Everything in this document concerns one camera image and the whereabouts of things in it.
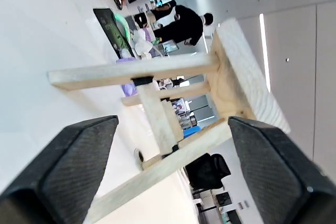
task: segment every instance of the light wood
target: light wood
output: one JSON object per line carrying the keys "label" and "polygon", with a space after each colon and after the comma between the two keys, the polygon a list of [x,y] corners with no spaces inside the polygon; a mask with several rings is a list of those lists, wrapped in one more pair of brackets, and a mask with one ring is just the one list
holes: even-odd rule
{"label": "light wood", "polygon": [[156,164],[157,162],[159,162],[160,160],[162,159],[162,156],[161,155],[156,155],[154,156],[153,158],[147,160],[147,161],[144,161],[141,166],[142,166],[142,169],[143,170],[146,170],[148,169],[150,166]]}
{"label": "light wood", "polygon": [[94,201],[86,218],[87,223],[97,222],[231,136],[229,126],[222,120],[186,138],[188,144],[185,147]]}
{"label": "light wood", "polygon": [[[183,97],[193,97],[196,95],[202,95],[210,92],[209,83],[204,81],[200,83],[191,84],[187,87],[178,87],[174,89],[160,90],[157,91],[159,98],[170,98],[178,99]],[[134,106],[141,104],[139,96],[133,95],[131,97],[123,97],[121,98],[122,103],[125,106]]]}
{"label": "light wood", "polygon": [[211,54],[218,56],[220,68],[207,74],[211,97],[221,118],[230,115],[256,119],[289,133],[289,125],[235,19],[216,29]]}
{"label": "light wood", "polygon": [[196,75],[218,69],[217,57],[207,54],[179,55],[171,58],[124,62],[84,68],[48,72],[49,82],[65,90],[87,89],[127,84],[131,78],[153,76],[155,79],[175,78],[179,75]]}
{"label": "light wood", "polygon": [[175,125],[171,123],[172,118],[171,116],[167,116],[167,108],[163,106],[163,103],[157,96],[153,83],[138,86],[137,91],[151,125],[156,143],[159,146],[160,154],[171,153],[172,147],[179,140],[176,139],[178,132],[175,129]]}
{"label": "light wood", "polygon": [[178,143],[179,141],[183,139],[184,135],[183,135],[183,130],[181,128],[181,125],[173,109],[172,103],[167,102],[167,101],[162,101],[162,105],[163,105],[163,109],[165,111],[166,117],[169,121],[169,125],[171,126],[174,132],[176,143]]}

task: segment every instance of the green light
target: green light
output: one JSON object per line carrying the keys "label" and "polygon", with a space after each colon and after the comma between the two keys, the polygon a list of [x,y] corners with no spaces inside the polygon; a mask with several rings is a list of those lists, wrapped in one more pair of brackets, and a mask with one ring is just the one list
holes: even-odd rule
{"label": "green light", "polygon": [[131,34],[130,34],[130,27],[129,27],[126,19],[118,13],[115,13],[114,17],[115,17],[116,21],[120,22],[122,24],[122,26],[124,27],[127,42],[129,42]]}

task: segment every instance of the black hair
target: black hair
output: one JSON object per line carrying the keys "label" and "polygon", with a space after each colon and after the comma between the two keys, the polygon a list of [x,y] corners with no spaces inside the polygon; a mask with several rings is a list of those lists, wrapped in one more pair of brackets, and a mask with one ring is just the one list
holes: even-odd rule
{"label": "black hair", "polygon": [[204,14],[205,25],[209,26],[214,21],[214,16],[211,13]]}

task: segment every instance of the wooden seat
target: wooden seat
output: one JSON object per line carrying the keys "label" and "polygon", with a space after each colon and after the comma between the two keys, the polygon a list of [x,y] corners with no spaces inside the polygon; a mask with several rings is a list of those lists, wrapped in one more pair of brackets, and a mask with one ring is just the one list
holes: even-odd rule
{"label": "wooden seat", "polygon": [[[138,95],[122,98],[123,104],[142,103],[160,148],[160,155],[145,162],[145,170],[109,192],[91,206],[87,220],[94,223],[132,198],[163,180],[176,170],[202,156],[207,150],[231,138],[229,116],[262,121],[289,133],[289,125],[273,95],[244,34],[235,19],[215,31],[209,54],[179,55],[147,61],[127,62],[77,69],[50,71],[52,85],[76,90],[126,84],[132,79],[153,76],[156,79],[206,74],[204,83],[173,90],[156,91],[151,83],[137,86]],[[161,98],[180,98],[210,93],[219,121],[182,140],[176,127],[172,106]]]}

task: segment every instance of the purple bag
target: purple bag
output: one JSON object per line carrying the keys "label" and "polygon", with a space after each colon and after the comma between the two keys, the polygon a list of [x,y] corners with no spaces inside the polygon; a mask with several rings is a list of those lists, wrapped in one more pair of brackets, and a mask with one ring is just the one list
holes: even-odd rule
{"label": "purple bag", "polygon": [[[123,63],[123,62],[127,62],[127,61],[132,61],[132,60],[136,60],[135,58],[123,58],[123,59],[118,59],[117,63]],[[127,83],[127,84],[123,84],[121,85],[122,91],[124,91],[124,94],[126,97],[130,97],[132,95],[136,95],[137,93],[137,89],[134,85],[134,83]]]}

